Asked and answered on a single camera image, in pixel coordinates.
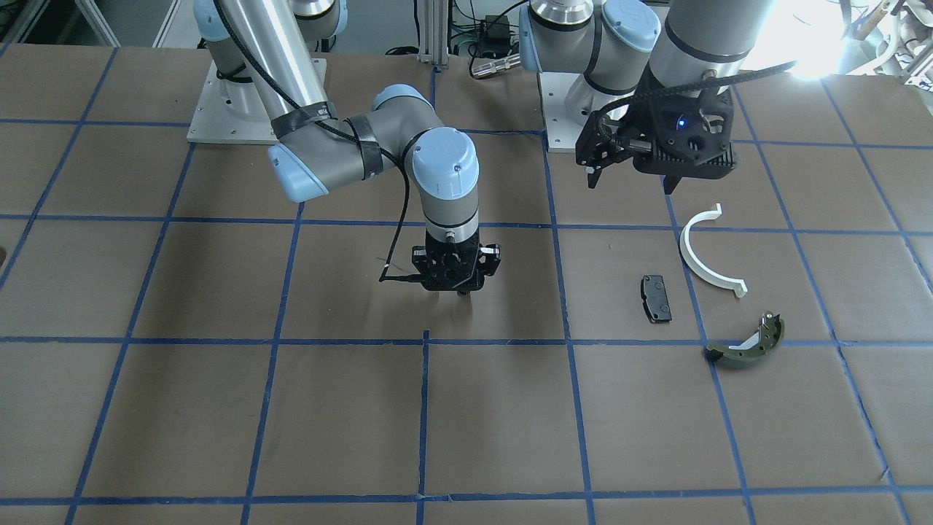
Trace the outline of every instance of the tiled table surface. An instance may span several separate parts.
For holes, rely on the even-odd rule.
[[[504,261],[465,299],[376,282],[396,171],[295,207],[188,144],[205,52],[0,52],[0,522],[933,523],[933,119],[893,79],[739,87],[740,167],[667,199],[546,153],[534,76],[328,55],[342,115],[407,82],[471,133]],[[679,259],[716,202],[742,300]],[[707,365],[765,309],[775,356]]]

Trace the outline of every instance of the metal plate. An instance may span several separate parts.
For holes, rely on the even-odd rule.
[[[327,72],[327,61],[315,58],[312,62],[317,76],[323,82]],[[265,113],[256,89],[248,90],[248,96],[251,99],[248,105],[256,107],[262,114],[256,115],[253,120],[247,120],[228,109],[227,98],[223,94],[221,83],[222,81],[217,79],[217,67],[211,63],[207,78],[204,80],[201,98],[198,99],[198,106],[194,110],[194,116],[191,117],[188,142],[265,145],[277,143],[278,139],[272,132],[269,117]]]
[[[541,106],[544,110],[544,123],[548,128],[548,151],[554,153],[576,152],[577,137],[583,126],[574,122],[568,115],[564,100],[570,86],[579,77],[579,73],[541,73]]]

